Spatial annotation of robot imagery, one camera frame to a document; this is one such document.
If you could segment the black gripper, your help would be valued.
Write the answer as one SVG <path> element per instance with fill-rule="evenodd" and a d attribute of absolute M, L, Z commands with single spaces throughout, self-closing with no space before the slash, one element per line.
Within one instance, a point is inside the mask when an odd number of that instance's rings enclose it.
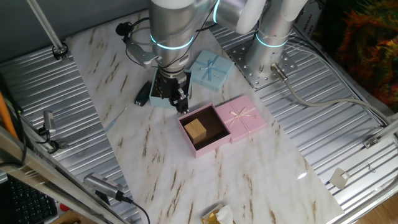
<path fill-rule="evenodd" d="M 188 94 L 190 88 L 190 71 L 184 70 L 174 76 L 157 69 L 154 78 L 154 94 L 162 99 L 168 98 L 180 114 L 188 113 Z"/>

